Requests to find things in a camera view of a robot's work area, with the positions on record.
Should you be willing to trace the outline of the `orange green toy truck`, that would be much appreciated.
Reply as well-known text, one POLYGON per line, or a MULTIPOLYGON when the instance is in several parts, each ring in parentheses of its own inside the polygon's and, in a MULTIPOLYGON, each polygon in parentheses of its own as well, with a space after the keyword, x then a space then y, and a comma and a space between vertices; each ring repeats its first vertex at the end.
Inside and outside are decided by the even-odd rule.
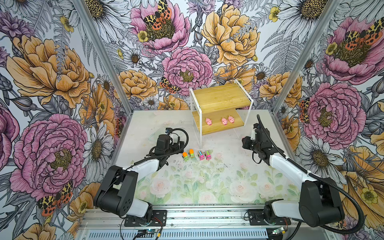
POLYGON ((190 149, 190 150, 189 150, 189 155, 190 155, 190 158, 191 158, 191 159, 195 157, 195 152, 194 152, 193 149, 190 149))
POLYGON ((187 152, 183 152, 183 159, 184 161, 189 161, 191 158, 190 158, 190 155, 187 153, 187 152))

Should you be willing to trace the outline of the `blue pink toy bus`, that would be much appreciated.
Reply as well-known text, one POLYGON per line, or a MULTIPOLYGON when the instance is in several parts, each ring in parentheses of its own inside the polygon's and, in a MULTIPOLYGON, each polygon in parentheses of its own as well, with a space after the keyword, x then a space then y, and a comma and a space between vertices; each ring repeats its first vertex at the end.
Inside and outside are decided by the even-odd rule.
POLYGON ((199 157, 200 161, 203 161, 205 159, 205 155, 202 151, 198 151, 198 157, 199 157))

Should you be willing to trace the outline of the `pink toy pig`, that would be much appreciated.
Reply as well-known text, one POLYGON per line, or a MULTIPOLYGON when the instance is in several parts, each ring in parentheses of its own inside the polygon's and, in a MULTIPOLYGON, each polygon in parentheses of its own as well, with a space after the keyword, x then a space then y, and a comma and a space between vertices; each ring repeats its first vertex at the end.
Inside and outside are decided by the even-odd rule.
POLYGON ((233 124, 235 122, 235 118, 232 116, 229 116, 228 121, 233 124))
POLYGON ((213 122, 212 122, 211 119, 206 118, 206 124, 207 124, 208 126, 211 126, 211 125, 213 124, 213 122))
POLYGON ((222 118, 221 119, 221 122, 224 126, 226 126, 228 124, 228 120, 226 118, 222 118))

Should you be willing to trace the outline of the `green pink toy bus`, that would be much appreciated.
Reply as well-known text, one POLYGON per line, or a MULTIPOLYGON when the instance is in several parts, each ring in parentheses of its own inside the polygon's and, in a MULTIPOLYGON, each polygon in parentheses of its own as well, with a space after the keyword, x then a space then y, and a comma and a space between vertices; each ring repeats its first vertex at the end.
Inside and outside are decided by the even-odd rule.
POLYGON ((211 152, 210 151, 205 151, 205 157, 209 161, 212 159, 211 152))

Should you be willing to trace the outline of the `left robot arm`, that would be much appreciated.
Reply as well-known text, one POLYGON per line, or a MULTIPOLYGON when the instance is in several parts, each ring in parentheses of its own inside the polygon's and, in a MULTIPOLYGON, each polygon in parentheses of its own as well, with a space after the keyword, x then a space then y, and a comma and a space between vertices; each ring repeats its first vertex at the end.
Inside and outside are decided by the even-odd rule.
POLYGON ((167 165, 170 156, 182 154, 188 143, 188 134, 185 141, 173 141, 172 133, 162 134, 142 160, 127 168, 111 166, 94 197, 94 206, 119 217, 127 215, 150 221, 152 204, 135 198, 138 181, 167 165))

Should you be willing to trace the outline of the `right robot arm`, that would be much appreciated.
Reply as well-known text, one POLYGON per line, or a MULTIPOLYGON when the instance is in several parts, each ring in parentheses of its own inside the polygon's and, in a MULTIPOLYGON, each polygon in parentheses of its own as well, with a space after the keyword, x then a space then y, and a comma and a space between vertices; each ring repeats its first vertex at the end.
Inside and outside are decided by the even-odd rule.
POLYGON ((242 143, 244 149, 257 154, 262 163, 278 170, 300 190, 297 202, 283 199, 267 201, 263 210, 267 223, 271 224, 279 218, 291 218, 311 227, 319 227, 345 218, 339 191, 333 188, 334 181, 311 177, 307 170, 275 147, 270 132, 261 124, 254 124, 252 135, 244 137, 242 143))

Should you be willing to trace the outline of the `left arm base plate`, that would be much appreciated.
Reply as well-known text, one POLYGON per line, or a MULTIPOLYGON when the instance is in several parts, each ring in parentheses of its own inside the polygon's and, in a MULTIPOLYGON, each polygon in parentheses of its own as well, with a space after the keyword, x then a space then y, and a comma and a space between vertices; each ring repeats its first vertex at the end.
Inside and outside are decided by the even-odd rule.
POLYGON ((124 221, 125 227, 165 227, 167 222, 166 210, 153 210, 151 215, 144 217, 127 216, 124 221))

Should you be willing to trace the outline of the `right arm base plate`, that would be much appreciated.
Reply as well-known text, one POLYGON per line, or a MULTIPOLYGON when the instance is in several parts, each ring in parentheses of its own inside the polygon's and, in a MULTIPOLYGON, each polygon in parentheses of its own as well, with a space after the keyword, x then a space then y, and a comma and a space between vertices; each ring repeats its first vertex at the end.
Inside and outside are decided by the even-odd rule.
POLYGON ((251 226, 289 226, 291 220, 289 218, 276 217, 273 213, 262 209, 250 209, 245 214, 251 226))

